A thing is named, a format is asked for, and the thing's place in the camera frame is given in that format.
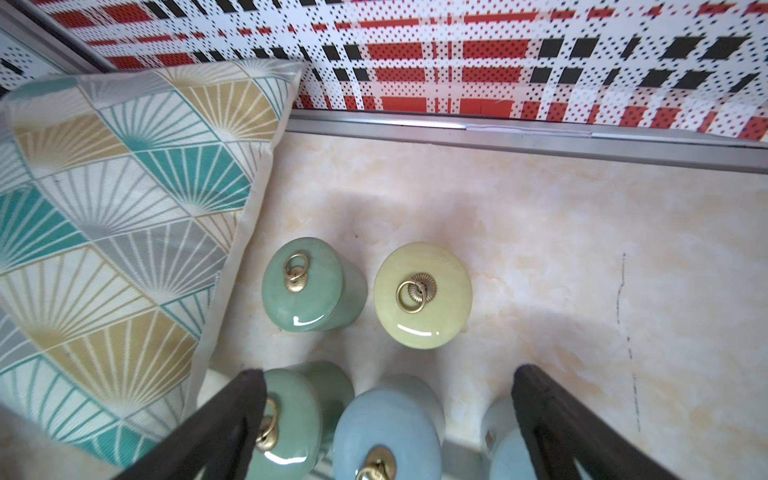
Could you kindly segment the blue-grey tea canister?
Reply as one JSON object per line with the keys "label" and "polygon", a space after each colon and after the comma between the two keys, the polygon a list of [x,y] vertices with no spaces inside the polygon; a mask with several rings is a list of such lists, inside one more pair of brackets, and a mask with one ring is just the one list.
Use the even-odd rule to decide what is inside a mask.
{"label": "blue-grey tea canister", "polygon": [[489,480],[537,479],[510,396],[490,405],[482,419],[480,433]]}
{"label": "blue-grey tea canister", "polygon": [[406,374],[357,396],[338,421],[336,479],[440,479],[445,414],[433,389]]}

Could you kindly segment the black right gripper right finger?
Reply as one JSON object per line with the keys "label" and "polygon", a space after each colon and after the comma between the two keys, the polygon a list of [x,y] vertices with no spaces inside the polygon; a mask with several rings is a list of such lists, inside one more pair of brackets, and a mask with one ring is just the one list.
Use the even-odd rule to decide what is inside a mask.
{"label": "black right gripper right finger", "polygon": [[534,364],[519,366],[511,398],[539,479],[674,479]]}

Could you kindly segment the dark green tea canister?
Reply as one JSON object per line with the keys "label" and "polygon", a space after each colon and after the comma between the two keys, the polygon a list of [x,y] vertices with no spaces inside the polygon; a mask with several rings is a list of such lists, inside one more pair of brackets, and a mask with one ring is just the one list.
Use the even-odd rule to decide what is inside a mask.
{"label": "dark green tea canister", "polygon": [[330,451],[354,387],[329,361],[271,369],[265,381],[267,403],[246,477],[303,479]]}
{"label": "dark green tea canister", "polygon": [[314,237],[284,244],[270,259],[261,282],[268,318],[289,332],[348,327],[360,317],[367,293],[362,270]]}

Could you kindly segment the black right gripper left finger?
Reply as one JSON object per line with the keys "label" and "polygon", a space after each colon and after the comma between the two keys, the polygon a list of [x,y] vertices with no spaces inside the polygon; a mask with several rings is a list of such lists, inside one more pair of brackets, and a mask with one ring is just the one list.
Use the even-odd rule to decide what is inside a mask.
{"label": "black right gripper left finger", "polygon": [[267,400],[264,372],[241,371],[119,479],[243,479]]}

